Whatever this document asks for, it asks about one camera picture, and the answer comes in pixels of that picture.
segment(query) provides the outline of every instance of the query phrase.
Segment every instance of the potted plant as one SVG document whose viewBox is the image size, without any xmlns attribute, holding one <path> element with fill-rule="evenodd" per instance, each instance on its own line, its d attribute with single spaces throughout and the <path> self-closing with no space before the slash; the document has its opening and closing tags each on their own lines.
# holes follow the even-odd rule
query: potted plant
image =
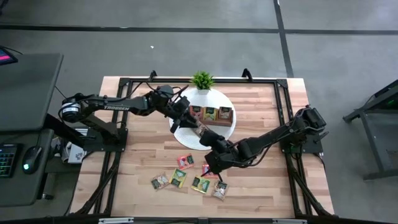
<svg viewBox="0 0 398 224">
<path fill-rule="evenodd" d="M 213 77 L 204 71 L 197 71 L 193 75 L 191 82 L 198 88 L 199 94 L 207 94 L 210 91 L 210 87 L 214 85 Z"/>
</svg>

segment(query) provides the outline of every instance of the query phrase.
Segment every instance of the computer mouse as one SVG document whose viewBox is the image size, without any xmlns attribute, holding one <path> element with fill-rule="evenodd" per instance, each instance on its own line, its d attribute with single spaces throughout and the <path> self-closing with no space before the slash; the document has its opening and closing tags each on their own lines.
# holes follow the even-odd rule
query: computer mouse
<svg viewBox="0 0 398 224">
<path fill-rule="evenodd" d="M 33 174 L 40 165 L 42 148 L 40 146 L 32 146 L 28 148 L 22 158 L 22 170 L 25 174 Z"/>
</svg>

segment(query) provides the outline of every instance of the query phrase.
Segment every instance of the white pot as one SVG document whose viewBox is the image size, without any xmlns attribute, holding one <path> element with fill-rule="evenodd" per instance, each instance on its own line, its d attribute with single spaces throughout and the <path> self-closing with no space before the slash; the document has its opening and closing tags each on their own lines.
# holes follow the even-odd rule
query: white pot
<svg viewBox="0 0 398 224">
<path fill-rule="evenodd" d="M 198 94 L 200 95 L 206 95 L 207 93 L 209 93 L 210 90 L 198 90 Z"/>
</svg>

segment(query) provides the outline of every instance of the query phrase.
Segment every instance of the keyboard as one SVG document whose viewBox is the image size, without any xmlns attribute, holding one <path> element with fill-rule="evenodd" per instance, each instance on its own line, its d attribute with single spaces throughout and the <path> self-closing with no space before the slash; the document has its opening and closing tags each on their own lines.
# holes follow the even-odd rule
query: keyboard
<svg viewBox="0 0 398 224">
<path fill-rule="evenodd" d="M 12 177 L 20 144 L 4 144 L 0 146 L 0 178 Z"/>
</svg>

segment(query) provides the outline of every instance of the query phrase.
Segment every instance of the white label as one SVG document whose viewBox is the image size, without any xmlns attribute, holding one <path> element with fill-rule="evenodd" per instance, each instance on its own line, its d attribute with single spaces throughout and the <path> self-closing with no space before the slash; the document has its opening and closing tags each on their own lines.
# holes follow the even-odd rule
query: white label
<svg viewBox="0 0 398 224">
<path fill-rule="evenodd" d="M 65 108 L 65 109 L 62 110 L 62 113 L 69 112 L 69 111 L 79 112 L 79 108 L 75 108 L 75 107 Z"/>
<path fill-rule="evenodd" d="M 105 106 L 106 110 L 129 110 L 130 108 L 128 107 L 123 107 L 123 106 Z"/>
<path fill-rule="evenodd" d="M 78 103 L 65 103 L 64 105 L 61 106 L 61 108 L 66 107 L 68 105 L 71 105 L 71 107 L 80 108 L 80 105 Z"/>
</svg>

